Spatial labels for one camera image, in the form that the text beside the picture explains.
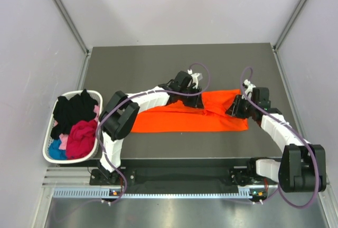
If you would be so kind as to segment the orange t-shirt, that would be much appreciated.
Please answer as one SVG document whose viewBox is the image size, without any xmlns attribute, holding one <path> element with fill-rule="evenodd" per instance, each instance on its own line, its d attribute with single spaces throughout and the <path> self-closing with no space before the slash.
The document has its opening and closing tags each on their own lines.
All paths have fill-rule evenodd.
<svg viewBox="0 0 338 228">
<path fill-rule="evenodd" d="M 239 89 L 202 94 L 203 109 L 184 106 L 181 101 L 138 114 L 132 133 L 246 131 L 247 119 L 226 114 Z"/>
</svg>

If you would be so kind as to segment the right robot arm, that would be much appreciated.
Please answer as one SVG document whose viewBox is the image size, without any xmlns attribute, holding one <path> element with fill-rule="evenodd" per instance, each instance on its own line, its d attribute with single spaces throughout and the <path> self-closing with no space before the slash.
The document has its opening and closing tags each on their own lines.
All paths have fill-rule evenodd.
<svg viewBox="0 0 338 228">
<path fill-rule="evenodd" d="M 269 178 L 286 193 L 324 191 L 327 184 L 324 148 L 296 136 L 282 113 L 271 107 L 268 88 L 256 87 L 249 81 L 242 86 L 244 93 L 235 96 L 226 114 L 238 119 L 251 118 L 283 153 L 280 161 L 251 158 L 247 179 L 257 184 Z"/>
</svg>

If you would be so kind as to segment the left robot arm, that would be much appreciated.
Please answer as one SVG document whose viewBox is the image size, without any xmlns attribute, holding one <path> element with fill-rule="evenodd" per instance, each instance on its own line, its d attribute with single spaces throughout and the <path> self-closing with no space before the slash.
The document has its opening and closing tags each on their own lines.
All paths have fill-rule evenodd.
<svg viewBox="0 0 338 228">
<path fill-rule="evenodd" d="M 169 82 L 143 92 L 114 93 L 100 114 L 97 128 L 97 139 L 102 149 L 98 165 L 100 179 L 107 184 L 114 184 L 119 180 L 118 168 L 121 165 L 120 154 L 123 141 L 131 132 L 139 113 L 178 101 L 186 107 L 204 108 L 200 80 L 202 74 L 194 73 L 189 69 L 180 71 Z"/>
</svg>

